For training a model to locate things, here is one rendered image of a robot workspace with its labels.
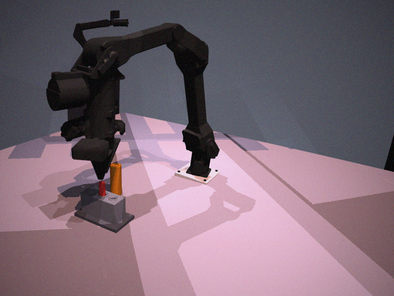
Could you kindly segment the dark red peg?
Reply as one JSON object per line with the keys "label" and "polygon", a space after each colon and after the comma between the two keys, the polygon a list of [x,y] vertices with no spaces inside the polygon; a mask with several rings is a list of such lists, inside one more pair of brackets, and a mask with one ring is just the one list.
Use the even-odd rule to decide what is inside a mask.
{"label": "dark red peg", "polygon": [[106,195],[106,184],[104,181],[100,181],[98,183],[99,186],[99,196],[105,196]]}

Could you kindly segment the orange cylinder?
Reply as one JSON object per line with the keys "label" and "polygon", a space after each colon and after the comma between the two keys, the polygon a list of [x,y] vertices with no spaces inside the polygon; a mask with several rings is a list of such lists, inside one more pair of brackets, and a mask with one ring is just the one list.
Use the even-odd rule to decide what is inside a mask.
{"label": "orange cylinder", "polygon": [[110,165],[111,193],[122,195],[122,168],[120,163]]}

